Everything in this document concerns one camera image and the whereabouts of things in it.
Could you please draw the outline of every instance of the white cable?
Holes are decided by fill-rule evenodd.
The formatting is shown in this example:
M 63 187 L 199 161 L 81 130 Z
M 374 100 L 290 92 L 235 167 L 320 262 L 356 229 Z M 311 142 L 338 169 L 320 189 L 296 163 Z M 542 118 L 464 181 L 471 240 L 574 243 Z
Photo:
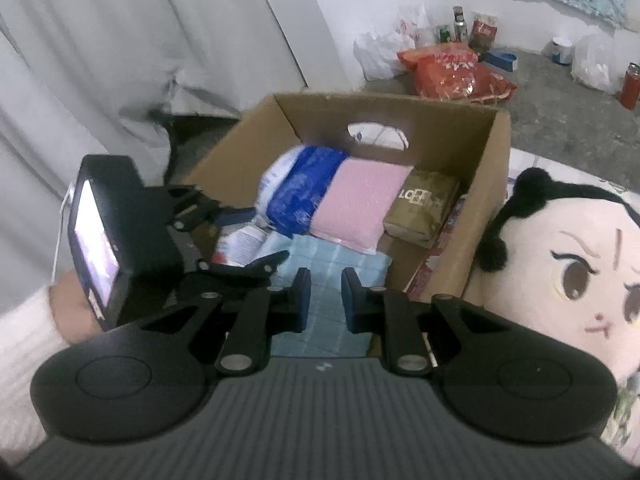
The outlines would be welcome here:
M 60 252 L 60 241 L 62 240 L 62 229 L 65 224 L 66 204 L 74 198 L 74 184 L 69 184 L 66 188 L 65 197 L 60 205 L 60 225 L 58 226 L 58 240 L 56 241 L 56 253 L 53 255 L 53 268 L 51 269 L 51 285 L 56 283 L 56 271 L 58 270 L 58 253 Z

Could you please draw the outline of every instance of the pink cloth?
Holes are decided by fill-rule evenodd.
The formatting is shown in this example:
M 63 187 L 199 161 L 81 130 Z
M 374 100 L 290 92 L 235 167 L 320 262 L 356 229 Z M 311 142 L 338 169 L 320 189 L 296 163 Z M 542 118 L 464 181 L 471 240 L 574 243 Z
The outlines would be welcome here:
M 382 221 L 411 167 L 348 158 L 311 221 L 311 234 L 361 253 L 375 253 Z

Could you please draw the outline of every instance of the red can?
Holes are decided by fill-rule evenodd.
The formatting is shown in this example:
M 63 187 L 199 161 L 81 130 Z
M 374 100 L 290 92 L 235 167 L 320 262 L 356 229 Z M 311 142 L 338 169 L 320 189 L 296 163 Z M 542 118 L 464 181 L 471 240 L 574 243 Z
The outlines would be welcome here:
M 638 95 L 640 95 L 640 66 L 629 63 L 620 94 L 620 104 L 627 110 L 633 110 L 638 102 Z

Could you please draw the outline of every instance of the screen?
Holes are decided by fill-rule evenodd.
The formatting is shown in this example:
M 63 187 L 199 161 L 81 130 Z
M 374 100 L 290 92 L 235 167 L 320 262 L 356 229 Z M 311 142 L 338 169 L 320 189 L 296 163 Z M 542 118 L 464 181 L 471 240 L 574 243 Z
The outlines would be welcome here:
M 94 288 L 100 295 L 102 305 L 107 306 L 120 267 L 104 232 L 94 192 L 88 180 L 82 184 L 74 231 Z

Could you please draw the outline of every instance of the cartoon face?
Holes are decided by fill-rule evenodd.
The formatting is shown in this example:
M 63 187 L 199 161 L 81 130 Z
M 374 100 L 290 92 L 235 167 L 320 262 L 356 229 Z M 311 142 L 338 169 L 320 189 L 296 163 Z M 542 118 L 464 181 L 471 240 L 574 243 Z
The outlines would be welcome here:
M 511 218 L 504 270 L 483 277 L 485 307 L 584 350 L 617 380 L 640 365 L 640 228 L 607 200 L 549 201 Z

